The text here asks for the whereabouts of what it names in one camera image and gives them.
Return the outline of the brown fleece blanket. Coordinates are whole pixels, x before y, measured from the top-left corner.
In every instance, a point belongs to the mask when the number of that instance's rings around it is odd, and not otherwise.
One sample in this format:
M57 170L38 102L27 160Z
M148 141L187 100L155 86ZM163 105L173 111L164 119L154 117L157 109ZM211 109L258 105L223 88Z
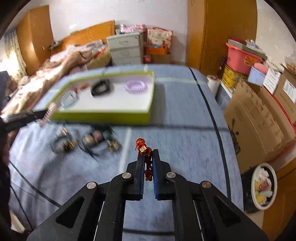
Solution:
M109 48L103 47L101 50L75 51L57 62L47 59L25 85L18 86L16 94L1 110L1 115L32 110L48 90L74 68L94 64L96 60L100 67L105 67L110 58Z

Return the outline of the blue patterned tablecloth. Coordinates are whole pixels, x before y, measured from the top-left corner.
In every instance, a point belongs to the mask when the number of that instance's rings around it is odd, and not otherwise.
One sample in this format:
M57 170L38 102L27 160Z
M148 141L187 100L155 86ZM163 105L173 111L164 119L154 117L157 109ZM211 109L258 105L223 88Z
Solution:
M135 140L145 139L163 161L187 180L208 180L239 209L243 193L231 135L223 113L198 70L178 65L148 65L156 83L149 126L115 127L121 150L105 145L93 158L77 148L53 153L50 144L61 126L31 123L10 149L10 209L26 229L36 228L90 181L99 184L123 173L137 158Z

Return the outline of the green shallow cardboard tray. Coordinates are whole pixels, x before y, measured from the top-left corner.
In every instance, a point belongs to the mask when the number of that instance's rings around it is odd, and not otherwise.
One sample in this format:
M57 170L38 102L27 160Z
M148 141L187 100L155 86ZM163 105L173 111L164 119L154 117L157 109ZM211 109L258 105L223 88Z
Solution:
M155 75L147 70L81 72L54 84L34 110L55 103L53 121L145 126L151 117L154 84Z

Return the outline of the corner wooden wardrobe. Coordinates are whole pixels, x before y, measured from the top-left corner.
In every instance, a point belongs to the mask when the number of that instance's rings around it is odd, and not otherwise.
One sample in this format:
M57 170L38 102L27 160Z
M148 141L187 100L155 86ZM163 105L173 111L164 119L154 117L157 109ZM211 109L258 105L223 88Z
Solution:
M16 33L26 64L26 73L32 76L51 56L48 47L53 44L54 39L49 6L40 6L28 11L18 24Z

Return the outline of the white round trash bin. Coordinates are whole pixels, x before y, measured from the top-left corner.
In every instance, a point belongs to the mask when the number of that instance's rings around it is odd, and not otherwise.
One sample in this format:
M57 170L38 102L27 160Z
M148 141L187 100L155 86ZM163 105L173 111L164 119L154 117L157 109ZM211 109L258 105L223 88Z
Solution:
M251 198L256 209L267 210L275 201L278 180L272 166L268 163L258 165L251 178Z

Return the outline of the white paper roll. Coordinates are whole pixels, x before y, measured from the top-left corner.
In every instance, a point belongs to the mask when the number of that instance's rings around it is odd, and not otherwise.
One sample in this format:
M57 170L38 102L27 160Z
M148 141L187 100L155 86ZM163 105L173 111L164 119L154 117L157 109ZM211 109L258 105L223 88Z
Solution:
M211 90L214 97L216 97L219 86L220 86L220 79L214 75L207 75L207 85Z

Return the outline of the large brown cardboard box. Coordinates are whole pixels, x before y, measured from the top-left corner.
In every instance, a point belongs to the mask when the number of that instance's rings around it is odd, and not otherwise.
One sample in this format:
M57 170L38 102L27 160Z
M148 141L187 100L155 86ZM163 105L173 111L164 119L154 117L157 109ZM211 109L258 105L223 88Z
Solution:
M295 143L295 127L264 87L238 82L224 118L240 173L274 160Z

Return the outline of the cola bottle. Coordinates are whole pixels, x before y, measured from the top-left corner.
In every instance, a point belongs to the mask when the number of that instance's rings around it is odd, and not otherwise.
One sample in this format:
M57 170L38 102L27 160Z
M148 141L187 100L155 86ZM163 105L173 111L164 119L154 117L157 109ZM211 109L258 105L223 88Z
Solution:
M143 63L144 64L149 64L149 63L151 63L151 61L152 61L151 55L144 55L143 56Z

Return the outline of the yellow patterned tin box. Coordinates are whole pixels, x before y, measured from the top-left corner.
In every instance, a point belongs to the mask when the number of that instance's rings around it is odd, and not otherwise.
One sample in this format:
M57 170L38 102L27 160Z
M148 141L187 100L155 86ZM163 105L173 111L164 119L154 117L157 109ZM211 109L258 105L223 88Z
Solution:
M246 81L248 75L234 71L228 65L225 65L222 75L222 83L229 89L235 89L239 81Z

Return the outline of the orange box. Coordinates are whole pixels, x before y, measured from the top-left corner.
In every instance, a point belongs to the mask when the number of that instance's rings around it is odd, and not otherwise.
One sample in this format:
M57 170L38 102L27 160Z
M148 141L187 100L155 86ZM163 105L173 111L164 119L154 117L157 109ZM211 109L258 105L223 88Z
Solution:
M145 50L148 55L167 55L167 54L169 54L169 50L166 48L148 47Z

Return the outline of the grey three-drawer nightstand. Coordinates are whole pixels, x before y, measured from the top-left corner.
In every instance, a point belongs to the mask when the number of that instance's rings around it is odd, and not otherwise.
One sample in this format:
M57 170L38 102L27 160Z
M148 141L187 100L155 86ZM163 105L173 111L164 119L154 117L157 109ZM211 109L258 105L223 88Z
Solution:
M143 63L144 33L113 35L106 40L113 66Z

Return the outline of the wooden bed headboard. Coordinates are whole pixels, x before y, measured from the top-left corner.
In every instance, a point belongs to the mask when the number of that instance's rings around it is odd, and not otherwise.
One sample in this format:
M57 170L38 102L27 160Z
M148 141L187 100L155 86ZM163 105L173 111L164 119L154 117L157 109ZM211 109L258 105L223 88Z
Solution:
M64 37L60 45L53 49L53 53L64 51L70 45L85 45L97 40L106 43L106 38L113 35L115 35L115 20L93 25Z

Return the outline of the pink plastic storage bin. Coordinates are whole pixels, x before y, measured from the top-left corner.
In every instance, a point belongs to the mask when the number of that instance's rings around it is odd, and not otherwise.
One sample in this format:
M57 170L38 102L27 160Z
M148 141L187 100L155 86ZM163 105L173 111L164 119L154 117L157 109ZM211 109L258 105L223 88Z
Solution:
M228 47L226 64L235 72L248 75L255 63L262 63L263 59L255 54L226 43Z

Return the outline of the light blue round box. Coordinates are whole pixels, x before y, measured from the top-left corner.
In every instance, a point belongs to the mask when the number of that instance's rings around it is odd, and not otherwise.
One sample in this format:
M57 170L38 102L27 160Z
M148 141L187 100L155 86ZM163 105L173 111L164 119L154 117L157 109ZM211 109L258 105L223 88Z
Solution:
M255 63L250 70L247 81L262 86L267 74L267 67L261 63Z

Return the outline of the large wooden wardrobe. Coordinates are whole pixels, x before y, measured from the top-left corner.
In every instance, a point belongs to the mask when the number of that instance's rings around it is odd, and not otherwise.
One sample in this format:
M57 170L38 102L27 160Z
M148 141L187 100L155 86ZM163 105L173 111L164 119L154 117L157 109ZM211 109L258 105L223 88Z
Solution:
M188 1L186 65L203 75L213 75L222 57L227 55L226 42L254 40L257 30L257 2L240 0Z

